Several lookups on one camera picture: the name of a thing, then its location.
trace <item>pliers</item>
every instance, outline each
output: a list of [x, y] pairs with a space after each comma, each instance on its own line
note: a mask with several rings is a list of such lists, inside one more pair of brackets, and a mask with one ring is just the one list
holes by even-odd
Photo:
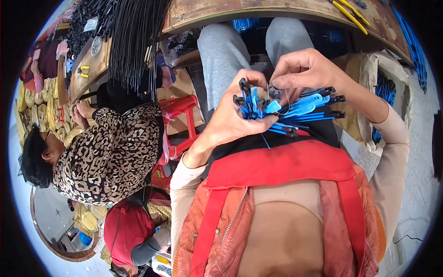
[[82, 77], [86, 77], [86, 78], [88, 78], [89, 75], [83, 73], [83, 72], [82, 72], [83, 69], [89, 69], [89, 66], [81, 66], [80, 68], [77, 69], [77, 73], [80, 74], [80, 76], [82, 76]]
[[346, 0], [339, 0], [339, 2], [347, 6], [352, 11], [353, 15], [350, 12], [348, 12], [342, 5], [337, 3], [335, 0], [328, 0], [328, 1], [331, 2], [334, 6], [336, 6], [342, 13], [344, 13], [352, 22], [354, 22], [365, 35], [368, 34], [365, 27], [363, 27], [363, 25], [356, 19], [356, 17], [360, 18], [363, 21], [363, 23], [366, 24], [367, 26], [371, 27], [371, 25], [353, 6], [351, 6], [348, 2], [346, 2]]

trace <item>white plastic bag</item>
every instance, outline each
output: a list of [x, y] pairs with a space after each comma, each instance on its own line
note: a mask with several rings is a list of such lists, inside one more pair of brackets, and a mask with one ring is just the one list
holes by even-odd
[[97, 28], [98, 17], [93, 17], [86, 22], [83, 32], [94, 31]]

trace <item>red plastic stool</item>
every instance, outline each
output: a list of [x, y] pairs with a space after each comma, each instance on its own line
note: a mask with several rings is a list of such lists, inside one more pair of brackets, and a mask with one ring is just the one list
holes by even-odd
[[[187, 138], [179, 145], [171, 145], [171, 141], [169, 140], [169, 138], [167, 139], [169, 156], [171, 157], [171, 160], [179, 159], [182, 156], [183, 152], [188, 149], [198, 137], [198, 135], [195, 133], [194, 115], [192, 111], [192, 109], [196, 107], [197, 104], [198, 100], [197, 97], [195, 97], [194, 95], [187, 95], [180, 98], [159, 101], [160, 109], [162, 110], [162, 112], [166, 112], [169, 115], [170, 119], [174, 119], [178, 115], [186, 113], [189, 138]], [[166, 130], [166, 125], [169, 123], [170, 120], [163, 117], [163, 121], [165, 123]], [[172, 174], [169, 177], [165, 176], [163, 165], [165, 165], [167, 162], [164, 162], [164, 158], [164, 154], [162, 154], [162, 157], [154, 166], [151, 174], [151, 184], [156, 187], [169, 188]], [[154, 176], [154, 173], [157, 169], [160, 170], [161, 177]]]

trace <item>orange jacket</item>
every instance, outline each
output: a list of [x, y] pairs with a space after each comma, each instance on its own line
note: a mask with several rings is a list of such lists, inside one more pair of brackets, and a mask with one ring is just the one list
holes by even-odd
[[236, 276], [254, 209], [248, 188], [308, 178], [320, 180], [325, 275], [375, 276], [386, 239], [366, 174], [342, 149], [316, 140], [215, 161], [183, 223], [172, 275]]

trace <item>red vest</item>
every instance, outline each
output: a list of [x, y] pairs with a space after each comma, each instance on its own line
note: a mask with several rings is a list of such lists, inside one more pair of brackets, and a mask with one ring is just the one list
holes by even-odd
[[[375, 206], [372, 202], [372, 194], [369, 185], [367, 185], [364, 171], [357, 166], [359, 168], [359, 174], [357, 174], [355, 166], [357, 165], [353, 163], [345, 151], [333, 148], [317, 140], [304, 140], [272, 149], [262, 148], [243, 151], [215, 161], [211, 166], [208, 178], [201, 185], [201, 189], [208, 191], [206, 195], [209, 195], [207, 202], [201, 204], [204, 209], [201, 222], [190, 218], [190, 216], [195, 217], [195, 214], [198, 214], [198, 211], [194, 214], [193, 211], [201, 210], [201, 207], [198, 207], [199, 200], [194, 200], [193, 206], [196, 205], [196, 207], [191, 206], [191, 210], [183, 224], [179, 249], [174, 262], [173, 275], [188, 276], [186, 272], [189, 272], [189, 269], [180, 267], [188, 267], [186, 264], [189, 258], [191, 259], [191, 276], [202, 277], [205, 270], [211, 270], [206, 265], [208, 264], [210, 253], [214, 252], [214, 247], [217, 249], [216, 251], [221, 251], [218, 249], [223, 246], [217, 244], [217, 239], [214, 237], [216, 234], [215, 230], [220, 228], [219, 220], [221, 220], [223, 215], [222, 212], [225, 211], [223, 208], [231, 188], [244, 189], [245, 187], [257, 185], [279, 185], [301, 179], [321, 180], [321, 191], [322, 185], [331, 186], [335, 183], [337, 184], [337, 195], [339, 195], [339, 202], [341, 203], [341, 209], [340, 205], [337, 204], [337, 210], [341, 210], [344, 215], [343, 225], [347, 226], [349, 234], [344, 240], [348, 244], [350, 241], [352, 246], [352, 251], [356, 258], [356, 276], [362, 276], [364, 263], [365, 268], [363, 272], [367, 273], [365, 275], [372, 276], [376, 274], [378, 272], [379, 242], [373, 242], [373, 238], [377, 237], [377, 228], [374, 227], [374, 229], [372, 226], [366, 228], [365, 222], [374, 222], [374, 226], [376, 226], [381, 221], [378, 220], [378, 212], [374, 211]], [[205, 193], [200, 193], [199, 189], [197, 189], [196, 198], [204, 198]], [[363, 211], [362, 201], [370, 202], [365, 203], [365, 212]], [[333, 209], [325, 211], [324, 209], [324, 213], [328, 212], [335, 211]], [[329, 231], [331, 233], [334, 232], [334, 228], [330, 228], [332, 224], [327, 225], [325, 221], [324, 225], [325, 236]], [[191, 232], [198, 232], [194, 243], [186, 241]], [[367, 238], [370, 238], [371, 244], [373, 244], [372, 247], [369, 245]], [[334, 250], [331, 248], [333, 247], [328, 247], [328, 243], [325, 241], [325, 256], [327, 256], [329, 251]], [[192, 256], [188, 258], [190, 251], [192, 251]], [[325, 257], [325, 271], [333, 272], [334, 261], [326, 265], [327, 259], [328, 257]]]
[[143, 207], [125, 199], [115, 204], [106, 215], [103, 233], [109, 253], [112, 251], [112, 262], [133, 265], [132, 249], [152, 237], [154, 231], [154, 223]]

